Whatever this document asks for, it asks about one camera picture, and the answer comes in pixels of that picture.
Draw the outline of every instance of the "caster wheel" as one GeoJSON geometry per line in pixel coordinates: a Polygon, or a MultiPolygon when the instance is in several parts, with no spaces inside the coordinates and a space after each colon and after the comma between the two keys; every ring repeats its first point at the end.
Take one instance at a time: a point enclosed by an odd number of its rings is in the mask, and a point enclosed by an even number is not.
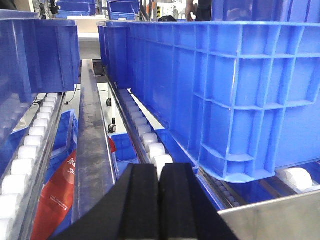
{"type": "Polygon", "coordinates": [[[111,107],[111,98],[107,99],[105,104],[107,107],[111,107]]]}
{"type": "Polygon", "coordinates": [[[108,126],[108,132],[109,133],[114,133],[115,131],[117,131],[117,125],[115,125],[115,124],[109,124],[109,126],[108,126]]]}

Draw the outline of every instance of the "red plastic bag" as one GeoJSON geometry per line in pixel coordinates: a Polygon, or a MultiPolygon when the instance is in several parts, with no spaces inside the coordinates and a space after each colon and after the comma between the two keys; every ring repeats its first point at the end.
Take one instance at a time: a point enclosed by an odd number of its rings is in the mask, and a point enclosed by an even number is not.
{"type": "Polygon", "coordinates": [[[61,164],[44,186],[31,240],[47,240],[65,219],[74,200],[76,151],[61,164]]]}

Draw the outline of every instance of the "blue plastic bin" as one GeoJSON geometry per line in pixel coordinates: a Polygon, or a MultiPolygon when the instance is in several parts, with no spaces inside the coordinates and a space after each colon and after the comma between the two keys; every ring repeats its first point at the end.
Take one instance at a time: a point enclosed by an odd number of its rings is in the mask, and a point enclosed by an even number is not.
{"type": "Polygon", "coordinates": [[[73,91],[80,66],[74,21],[0,10],[0,146],[38,93],[73,91]]]}
{"type": "Polygon", "coordinates": [[[60,10],[56,15],[57,18],[65,18],[67,16],[94,16],[96,14],[95,3],[58,1],[56,5],[60,6],[60,10]]]}
{"type": "Polygon", "coordinates": [[[130,1],[108,1],[107,8],[109,18],[111,20],[118,20],[120,18],[126,20],[135,20],[136,10],[139,8],[139,2],[130,1]]]}
{"type": "Polygon", "coordinates": [[[135,14],[138,14],[139,10],[140,10],[140,1],[139,0],[107,0],[106,2],[107,2],[107,4],[109,4],[109,2],[131,3],[131,7],[132,7],[135,14]]]}
{"type": "Polygon", "coordinates": [[[78,120],[75,111],[68,110],[61,114],[53,145],[49,167],[44,182],[47,183],[65,159],[77,149],[78,120]]]}
{"type": "Polygon", "coordinates": [[[59,0],[59,2],[96,4],[96,0],[59,0]]]}
{"type": "Polygon", "coordinates": [[[99,41],[100,41],[100,55],[101,61],[106,67],[110,66],[109,61],[109,38],[108,31],[105,27],[106,22],[98,23],[99,41]]]}
{"type": "Polygon", "coordinates": [[[211,20],[319,23],[320,0],[214,0],[211,20]]]}
{"type": "Polygon", "coordinates": [[[127,89],[132,85],[131,76],[127,72],[131,63],[131,41],[127,40],[129,24],[121,21],[101,22],[98,27],[102,61],[108,66],[111,79],[119,89],[127,89]]]}
{"type": "MultiPolygon", "coordinates": [[[[193,168],[197,166],[166,129],[156,130],[156,133],[176,163],[190,163],[193,168]]],[[[128,134],[113,134],[111,138],[116,147],[115,167],[118,175],[121,176],[129,163],[138,164],[139,161],[128,134]]]]}
{"type": "Polygon", "coordinates": [[[42,80],[37,86],[38,92],[74,91],[75,84],[79,83],[80,67],[76,23],[71,20],[38,20],[35,29],[42,80]]]}
{"type": "Polygon", "coordinates": [[[210,175],[245,183],[320,158],[319,24],[129,25],[133,93],[210,175]]]}

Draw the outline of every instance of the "person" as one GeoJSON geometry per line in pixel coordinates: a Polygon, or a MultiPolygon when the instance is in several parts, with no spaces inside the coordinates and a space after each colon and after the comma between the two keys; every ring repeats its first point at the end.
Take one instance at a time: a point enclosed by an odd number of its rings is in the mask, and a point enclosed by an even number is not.
{"type": "Polygon", "coordinates": [[[194,4],[193,0],[186,0],[185,18],[188,22],[193,22],[191,13],[196,15],[197,22],[211,21],[212,0],[198,0],[198,4],[194,4]]]}

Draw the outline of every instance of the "metal frame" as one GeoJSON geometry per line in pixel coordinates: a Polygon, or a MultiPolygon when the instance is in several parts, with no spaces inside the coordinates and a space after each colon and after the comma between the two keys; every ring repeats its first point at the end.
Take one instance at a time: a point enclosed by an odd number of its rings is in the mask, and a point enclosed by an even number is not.
{"type": "Polygon", "coordinates": [[[82,60],[72,221],[93,208],[116,182],[94,65],[82,60]]]}
{"type": "Polygon", "coordinates": [[[218,212],[240,240],[318,240],[320,190],[218,212]]]}

